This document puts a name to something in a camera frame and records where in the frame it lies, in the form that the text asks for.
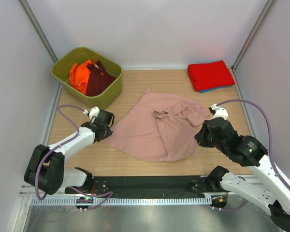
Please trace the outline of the pink t shirt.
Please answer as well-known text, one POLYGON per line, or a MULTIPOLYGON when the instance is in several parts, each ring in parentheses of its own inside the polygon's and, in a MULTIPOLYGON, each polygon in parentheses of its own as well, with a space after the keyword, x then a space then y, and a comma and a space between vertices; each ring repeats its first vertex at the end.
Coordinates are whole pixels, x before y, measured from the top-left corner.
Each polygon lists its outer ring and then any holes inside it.
POLYGON ((147 88, 105 141, 141 160, 174 162, 194 154, 198 146, 194 128, 208 116, 195 100, 147 88))

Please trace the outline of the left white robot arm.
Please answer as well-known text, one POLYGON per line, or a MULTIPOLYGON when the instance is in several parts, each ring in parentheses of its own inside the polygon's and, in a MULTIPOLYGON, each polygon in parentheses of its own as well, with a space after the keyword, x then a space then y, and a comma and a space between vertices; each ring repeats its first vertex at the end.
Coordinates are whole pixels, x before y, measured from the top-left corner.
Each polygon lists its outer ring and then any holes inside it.
POLYGON ((98 107, 84 110, 83 113, 89 121, 78 127, 75 133, 55 144, 34 148, 24 181, 35 187, 36 192, 53 195, 60 188, 81 193, 93 189, 92 173, 79 167, 66 170, 65 162, 83 148, 111 136, 115 116, 98 107))

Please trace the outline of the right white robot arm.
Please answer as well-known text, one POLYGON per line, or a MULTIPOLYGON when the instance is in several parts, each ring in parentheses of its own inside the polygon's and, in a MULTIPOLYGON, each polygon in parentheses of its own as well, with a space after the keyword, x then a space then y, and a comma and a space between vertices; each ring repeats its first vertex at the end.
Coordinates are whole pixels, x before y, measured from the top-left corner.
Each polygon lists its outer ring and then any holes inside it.
POLYGON ((279 228, 290 232, 290 188, 279 179, 267 149, 256 138, 238 135, 229 121, 216 117, 204 121, 195 139, 199 146, 216 148, 247 168, 266 186, 265 190, 260 189, 217 166, 208 176, 211 190, 236 193, 266 212, 279 228))

